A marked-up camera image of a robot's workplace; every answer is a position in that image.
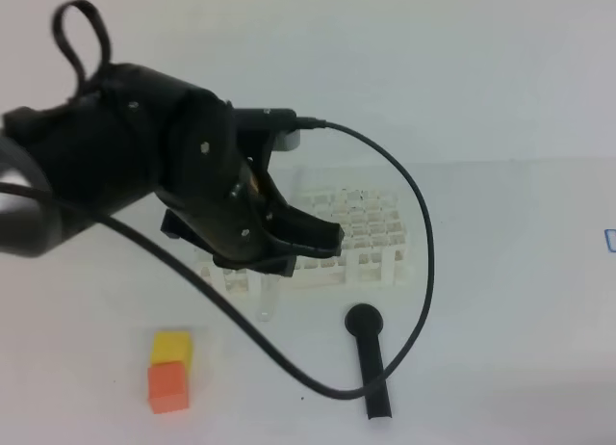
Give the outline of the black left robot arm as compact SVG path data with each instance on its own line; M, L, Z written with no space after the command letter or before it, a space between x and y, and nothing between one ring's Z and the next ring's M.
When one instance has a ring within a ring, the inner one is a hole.
M236 108L153 69L111 66L61 107L3 117L1 167L33 187L112 215L148 195L162 231L231 270L289 276L300 256L337 256L344 232L291 206L268 167L298 144L290 109Z

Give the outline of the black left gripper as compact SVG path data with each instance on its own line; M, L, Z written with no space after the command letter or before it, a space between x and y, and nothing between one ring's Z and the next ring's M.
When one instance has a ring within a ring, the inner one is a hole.
M200 88L180 95L165 134L162 231L236 271L291 276L295 256L338 256L342 227L287 202L265 172L270 137L244 116Z

